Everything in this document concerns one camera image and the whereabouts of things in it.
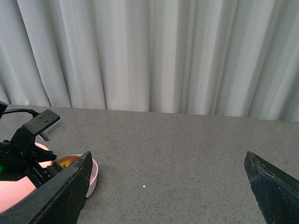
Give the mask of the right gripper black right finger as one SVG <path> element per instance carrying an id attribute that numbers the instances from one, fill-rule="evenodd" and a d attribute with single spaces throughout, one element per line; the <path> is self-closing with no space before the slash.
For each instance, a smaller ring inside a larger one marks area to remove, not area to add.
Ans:
<path id="1" fill-rule="evenodd" d="M 251 151 L 244 167 L 266 223 L 297 224 L 299 181 Z"/>

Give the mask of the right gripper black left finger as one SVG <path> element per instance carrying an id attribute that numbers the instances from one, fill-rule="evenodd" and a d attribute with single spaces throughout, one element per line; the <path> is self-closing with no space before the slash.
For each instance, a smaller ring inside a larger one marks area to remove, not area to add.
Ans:
<path id="1" fill-rule="evenodd" d="M 0 215 L 2 224 L 75 224 L 86 202 L 93 168 L 87 151 L 67 168 L 36 163 L 25 174 L 37 190 Z"/>

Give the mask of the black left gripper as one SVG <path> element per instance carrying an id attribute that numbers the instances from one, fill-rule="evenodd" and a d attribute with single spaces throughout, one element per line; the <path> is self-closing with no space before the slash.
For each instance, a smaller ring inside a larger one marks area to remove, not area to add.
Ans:
<path id="1" fill-rule="evenodd" d="M 54 161 L 56 155 L 35 144 L 45 129 L 17 129 L 11 140 L 0 143 L 0 180 L 15 182 L 27 177 L 38 189 L 63 170 L 57 162 L 43 168 L 40 163 Z"/>

